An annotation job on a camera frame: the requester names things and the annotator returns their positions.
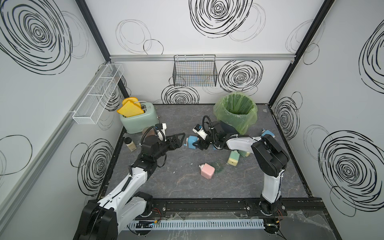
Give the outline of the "blue sharpener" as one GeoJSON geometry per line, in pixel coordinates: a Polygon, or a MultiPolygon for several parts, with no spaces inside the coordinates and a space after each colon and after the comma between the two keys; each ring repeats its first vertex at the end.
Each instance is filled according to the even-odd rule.
{"type": "Polygon", "coordinates": [[[264,137],[264,136],[267,136],[267,135],[268,136],[272,136],[273,138],[276,137],[275,134],[272,133],[270,130],[263,129],[261,136],[264,137]]]}
{"type": "Polygon", "coordinates": [[[184,144],[184,146],[190,148],[190,149],[196,149],[196,146],[194,145],[197,141],[199,140],[198,137],[196,136],[189,136],[188,138],[186,138],[186,143],[184,144]]]}

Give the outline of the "green sharpener bottom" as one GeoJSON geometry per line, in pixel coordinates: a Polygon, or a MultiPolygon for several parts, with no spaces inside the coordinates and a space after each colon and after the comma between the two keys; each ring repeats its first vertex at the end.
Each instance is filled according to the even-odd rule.
{"type": "Polygon", "coordinates": [[[239,152],[236,150],[231,151],[227,164],[236,167],[238,165],[239,159],[240,159],[239,152]]]}

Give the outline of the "green sharpener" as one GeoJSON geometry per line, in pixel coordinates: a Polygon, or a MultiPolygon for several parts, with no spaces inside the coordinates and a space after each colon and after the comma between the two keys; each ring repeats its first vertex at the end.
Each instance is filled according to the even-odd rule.
{"type": "Polygon", "coordinates": [[[227,164],[236,167],[238,165],[239,159],[240,159],[239,152],[236,150],[231,151],[227,164]]]}
{"type": "Polygon", "coordinates": [[[238,153],[240,154],[240,156],[242,156],[243,158],[246,158],[248,157],[251,153],[249,152],[246,152],[246,151],[241,151],[241,150],[238,150],[238,153]]]}

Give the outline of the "clear sharpener tray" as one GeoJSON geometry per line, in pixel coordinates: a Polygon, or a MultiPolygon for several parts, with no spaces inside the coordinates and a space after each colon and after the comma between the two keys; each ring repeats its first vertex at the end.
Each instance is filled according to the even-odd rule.
{"type": "Polygon", "coordinates": [[[223,167],[223,165],[220,163],[220,161],[215,161],[215,162],[213,162],[213,163],[212,163],[212,166],[215,168],[215,172],[216,172],[216,173],[220,173],[220,172],[224,169],[224,167],[223,167]]]}

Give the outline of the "pink pencil sharpener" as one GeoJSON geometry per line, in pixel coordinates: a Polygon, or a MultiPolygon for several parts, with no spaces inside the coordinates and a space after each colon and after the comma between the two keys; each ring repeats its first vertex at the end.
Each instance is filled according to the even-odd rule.
{"type": "Polygon", "coordinates": [[[215,168],[207,163],[199,165],[201,175],[206,179],[211,179],[215,173],[215,168]]]}

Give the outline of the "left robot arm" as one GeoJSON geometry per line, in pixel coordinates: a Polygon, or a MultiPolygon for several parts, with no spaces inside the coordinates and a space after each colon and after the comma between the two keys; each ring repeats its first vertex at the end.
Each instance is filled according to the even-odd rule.
{"type": "Polygon", "coordinates": [[[151,215],[153,196],[138,189],[160,168],[158,160],[181,148],[186,137],[185,133],[167,136],[165,130],[166,124],[156,124],[145,131],[141,151],[126,177],[104,198],[83,208],[75,240],[116,240],[136,217],[151,215]]]}

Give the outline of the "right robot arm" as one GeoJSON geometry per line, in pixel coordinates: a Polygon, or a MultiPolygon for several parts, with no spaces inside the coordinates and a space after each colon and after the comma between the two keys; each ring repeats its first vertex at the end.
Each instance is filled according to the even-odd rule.
{"type": "Polygon", "coordinates": [[[290,158],[274,135],[266,131],[260,137],[240,134],[234,127],[222,121],[213,122],[208,116],[203,116],[202,123],[197,124],[193,132],[198,135],[198,140],[193,145],[200,150],[206,150],[212,145],[217,150],[254,154],[264,173],[264,187],[259,202],[260,211],[266,216],[271,216],[278,211],[282,179],[290,158]]]}

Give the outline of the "bin with green bag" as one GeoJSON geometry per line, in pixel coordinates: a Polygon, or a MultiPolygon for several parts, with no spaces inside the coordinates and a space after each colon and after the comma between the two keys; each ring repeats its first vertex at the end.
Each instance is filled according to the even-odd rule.
{"type": "Polygon", "coordinates": [[[245,135],[258,120],[258,107],[249,96],[236,92],[222,97],[214,105],[214,115],[218,121],[245,135]]]}

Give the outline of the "mint green toaster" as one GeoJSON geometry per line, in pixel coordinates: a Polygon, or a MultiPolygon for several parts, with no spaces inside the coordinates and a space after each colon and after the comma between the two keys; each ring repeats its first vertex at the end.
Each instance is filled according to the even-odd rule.
{"type": "Polygon", "coordinates": [[[159,118],[156,109],[152,103],[143,103],[146,111],[137,116],[126,118],[120,115],[120,121],[125,127],[127,133],[136,134],[141,133],[145,128],[154,126],[159,123],[159,118]]]}

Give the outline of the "small beige bottle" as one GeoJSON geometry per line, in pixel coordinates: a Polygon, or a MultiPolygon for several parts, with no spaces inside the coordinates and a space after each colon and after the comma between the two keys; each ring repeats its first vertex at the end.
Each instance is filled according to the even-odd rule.
{"type": "Polygon", "coordinates": [[[134,143],[134,141],[130,137],[125,137],[124,143],[131,152],[133,152],[137,149],[136,144],[134,143]]]}

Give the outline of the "yellow toy toast slice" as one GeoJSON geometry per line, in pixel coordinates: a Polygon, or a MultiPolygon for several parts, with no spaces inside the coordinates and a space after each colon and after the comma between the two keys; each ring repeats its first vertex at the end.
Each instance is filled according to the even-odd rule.
{"type": "Polygon", "coordinates": [[[122,107],[117,110],[117,113],[123,117],[129,118],[137,115],[144,114],[141,103],[137,98],[130,97],[122,101],[122,107]]]}

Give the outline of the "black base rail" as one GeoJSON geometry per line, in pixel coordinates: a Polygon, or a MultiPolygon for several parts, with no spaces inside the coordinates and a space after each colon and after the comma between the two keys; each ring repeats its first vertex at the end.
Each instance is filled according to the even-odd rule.
{"type": "Polygon", "coordinates": [[[216,213],[229,212],[246,217],[272,218],[287,216],[294,211],[321,211],[326,207],[320,198],[280,198],[273,207],[260,198],[240,199],[159,199],[144,194],[133,197],[123,208],[103,206],[91,201],[87,208],[91,215],[100,217],[105,212],[115,212],[119,220],[129,218],[149,219],[166,218],[173,213],[216,213]]]}

